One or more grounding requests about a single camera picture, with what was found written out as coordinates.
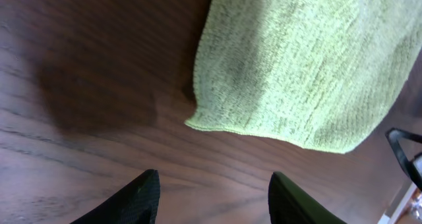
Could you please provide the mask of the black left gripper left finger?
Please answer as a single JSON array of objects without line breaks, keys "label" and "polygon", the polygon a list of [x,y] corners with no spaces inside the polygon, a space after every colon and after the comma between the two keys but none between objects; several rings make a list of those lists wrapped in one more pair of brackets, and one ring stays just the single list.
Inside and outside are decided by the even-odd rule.
[{"label": "black left gripper left finger", "polygon": [[72,224],[155,224],[160,178],[149,169]]}]

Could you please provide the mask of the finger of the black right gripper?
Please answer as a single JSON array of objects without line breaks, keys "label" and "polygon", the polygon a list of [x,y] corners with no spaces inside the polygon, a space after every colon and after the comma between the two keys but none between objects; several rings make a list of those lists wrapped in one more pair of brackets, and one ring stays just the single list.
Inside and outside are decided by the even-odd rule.
[{"label": "finger of the black right gripper", "polygon": [[386,132],[385,136],[402,171],[421,190],[421,153],[409,160],[399,143],[400,139],[406,139],[421,144],[421,135],[398,128],[391,128]]}]

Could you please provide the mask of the light green cloth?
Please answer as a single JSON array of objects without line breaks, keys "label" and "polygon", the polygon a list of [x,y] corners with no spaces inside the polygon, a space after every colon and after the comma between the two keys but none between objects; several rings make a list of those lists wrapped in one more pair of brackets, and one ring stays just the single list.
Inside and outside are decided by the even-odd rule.
[{"label": "light green cloth", "polygon": [[186,124],[354,150],[421,51],[421,0],[212,0]]}]

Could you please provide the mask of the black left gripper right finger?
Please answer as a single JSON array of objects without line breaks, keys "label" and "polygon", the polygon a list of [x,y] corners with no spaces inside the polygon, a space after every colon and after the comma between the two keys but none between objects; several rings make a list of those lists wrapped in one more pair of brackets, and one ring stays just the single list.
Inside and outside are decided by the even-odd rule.
[{"label": "black left gripper right finger", "polygon": [[281,172],[268,187],[271,224],[346,224]]}]

